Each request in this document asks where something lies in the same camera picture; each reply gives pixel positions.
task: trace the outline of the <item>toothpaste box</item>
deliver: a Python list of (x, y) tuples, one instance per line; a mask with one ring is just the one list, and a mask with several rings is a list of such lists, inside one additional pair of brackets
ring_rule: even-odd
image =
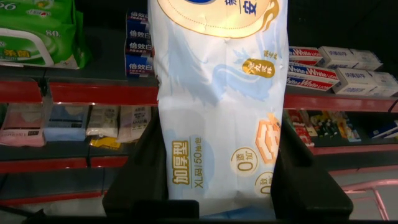
[(125, 44), (126, 54), (135, 56), (149, 57), (152, 53), (152, 44), (150, 39), (145, 38), (127, 38)]
[(322, 55), (315, 47), (289, 47), (289, 61), (304, 65), (316, 65)]
[(337, 68), (336, 74), (340, 79), (333, 87), (336, 94), (367, 95), (377, 87), (373, 77), (365, 70)]
[(327, 91), (338, 82), (333, 70), (289, 62), (287, 85)]
[(144, 12), (137, 12), (129, 9), (127, 11), (127, 16), (126, 16), (127, 21), (135, 21), (138, 23), (145, 23), (149, 24), (148, 22), (148, 13)]
[(128, 78), (148, 77), (154, 74), (154, 59), (126, 55), (126, 76)]
[(320, 47), (319, 53), (322, 59), (318, 62), (323, 68), (353, 68), (359, 62), (349, 49), (340, 47)]
[(376, 96), (392, 96), (398, 91), (397, 80), (387, 72), (372, 72), (368, 73), (373, 77), (377, 87), (371, 90), (368, 95)]
[(350, 49), (350, 51), (353, 53), (356, 60), (359, 62), (354, 67), (355, 69), (375, 71), (382, 65), (378, 57), (370, 50)]
[(127, 38), (138, 37), (138, 38), (150, 39), (148, 23), (127, 20), (126, 29), (127, 29)]

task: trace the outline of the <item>blue package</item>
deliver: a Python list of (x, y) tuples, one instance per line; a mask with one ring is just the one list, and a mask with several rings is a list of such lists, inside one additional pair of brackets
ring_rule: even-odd
[(154, 59), (152, 57), (137, 57), (126, 55), (127, 77), (148, 77), (154, 74)]
[(128, 38), (140, 37), (150, 39), (149, 24), (145, 22), (128, 20), (126, 29)]
[(137, 12), (137, 11), (133, 11), (131, 9), (129, 9), (127, 11), (126, 20), (149, 24), (148, 23), (148, 13), (146, 13), (146, 12)]
[(84, 141), (89, 106), (54, 105), (44, 127), (46, 141)]
[(150, 39), (145, 38), (127, 38), (126, 39), (126, 54), (135, 56), (149, 57), (152, 53), (152, 44)]

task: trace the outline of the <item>round icon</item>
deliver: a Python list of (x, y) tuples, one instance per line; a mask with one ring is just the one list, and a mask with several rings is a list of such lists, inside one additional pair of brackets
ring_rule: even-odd
[(271, 194), (272, 172), (263, 172), (254, 184), (254, 191), (260, 197), (267, 197)]
[(258, 167), (257, 154), (248, 147), (236, 150), (231, 157), (232, 170), (243, 177), (253, 175)]

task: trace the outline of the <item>store shelf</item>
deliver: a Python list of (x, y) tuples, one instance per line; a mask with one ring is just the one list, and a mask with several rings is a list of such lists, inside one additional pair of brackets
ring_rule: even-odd
[(0, 191), (0, 205), (99, 197), (103, 169), (58, 170), (9, 174)]
[(0, 173), (86, 168), (87, 142), (48, 142), (44, 147), (0, 147)]
[(87, 28), (94, 59), (80, 70), (49, 68), (45, 73), (55, 103), (157, 105), (157, 80), (127, 79), (123, 31)]
[(43, 76), (43, 68), (0, 66), (0, 103), (41, 103), (37, 80)]
[(285, 109), (388, 112), (397, 98), (336, 95), (331, 90), (318, 91), (286, 86)]
[(90, 146), (91, 167), (121, 167), (126, 163), (130, 153), (134, 151), (134, 146), (135, 143), (125, 143), (118, 150)]

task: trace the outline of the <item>red and white box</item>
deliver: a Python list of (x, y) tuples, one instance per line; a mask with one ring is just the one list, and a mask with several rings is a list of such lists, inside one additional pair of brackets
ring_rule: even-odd
[(315, 47), (289, 47), (289, 61), (304, 65), (316, 65), (322, 55)]
[(334, 70), (289, 62), (286, 85), (327, 91), (339, 81)]

